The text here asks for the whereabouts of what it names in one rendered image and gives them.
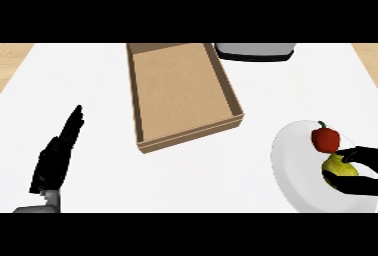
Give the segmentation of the open cardboard box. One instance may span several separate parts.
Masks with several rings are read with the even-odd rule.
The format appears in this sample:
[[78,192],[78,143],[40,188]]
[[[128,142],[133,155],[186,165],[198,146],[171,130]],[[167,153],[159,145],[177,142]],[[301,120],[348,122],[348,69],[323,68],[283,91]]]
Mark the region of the open cardboard box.
[[149,153],[239,126],[243,111],[208,43],[128,43],[136,145]]

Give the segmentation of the yellow-green pear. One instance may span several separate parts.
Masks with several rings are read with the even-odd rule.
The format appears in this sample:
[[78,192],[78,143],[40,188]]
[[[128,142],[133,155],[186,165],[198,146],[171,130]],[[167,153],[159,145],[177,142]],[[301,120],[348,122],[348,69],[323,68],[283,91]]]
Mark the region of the yellow-green pear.
[[332,154],[322,163],[322,175],[328,185],[336,188],[335,177],[357,177],[359,172],[350,163],[342,162],[342,156]]

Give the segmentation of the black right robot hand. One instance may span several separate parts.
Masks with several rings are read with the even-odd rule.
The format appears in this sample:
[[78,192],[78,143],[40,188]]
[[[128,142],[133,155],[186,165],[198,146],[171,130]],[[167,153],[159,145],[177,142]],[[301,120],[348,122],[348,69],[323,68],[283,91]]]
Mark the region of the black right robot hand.
[[[378,174],[378,149],[356,146],[338,150],[333,154],[342,156],[344,163],[359,163]],[[336,190],[344,194],[378,196],[378,179],[367,176],[339,177],[336,176]]]

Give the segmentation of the grey appliance with black base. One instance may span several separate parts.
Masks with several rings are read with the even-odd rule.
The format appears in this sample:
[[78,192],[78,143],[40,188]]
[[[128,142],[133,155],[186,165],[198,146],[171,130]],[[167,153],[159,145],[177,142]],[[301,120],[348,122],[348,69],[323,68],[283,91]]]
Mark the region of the grey appliance with black base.
[[215,43],[214,47],[224,60],[279,62],[291,58],[295,43]]

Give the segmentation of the white plate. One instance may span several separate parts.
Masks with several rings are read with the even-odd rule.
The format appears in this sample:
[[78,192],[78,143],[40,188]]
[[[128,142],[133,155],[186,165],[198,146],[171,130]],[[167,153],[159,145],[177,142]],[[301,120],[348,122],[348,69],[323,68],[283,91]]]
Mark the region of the white plate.
[[271,169],[282,194],[298,212],[378,211],[378,197],[348,195],[335,190],[322,175],[329,155],[311,143],[316,121],[299,120],[277,132],[271,144]]

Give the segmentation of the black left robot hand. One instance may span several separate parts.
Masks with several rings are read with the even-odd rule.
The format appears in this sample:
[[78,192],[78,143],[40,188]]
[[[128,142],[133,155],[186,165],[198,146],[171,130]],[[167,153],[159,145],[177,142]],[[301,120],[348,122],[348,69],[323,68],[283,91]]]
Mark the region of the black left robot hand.
[[82,107],[77,106],[66,119],[60,135],[51,138],[44,150],[40,152],[29,186],[32,194],[60,189],[68,172],[71,151],[82,124]]

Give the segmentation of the red bell pepper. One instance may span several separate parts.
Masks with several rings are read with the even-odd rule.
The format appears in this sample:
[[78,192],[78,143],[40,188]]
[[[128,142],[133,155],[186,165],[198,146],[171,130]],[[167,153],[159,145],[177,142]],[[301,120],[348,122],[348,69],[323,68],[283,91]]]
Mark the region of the red bell pepper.
[[323,121],[317,124],[319,128],[311,131],[314,149],[322,153],[333,154],[339,148],[339,133],[326,126]]

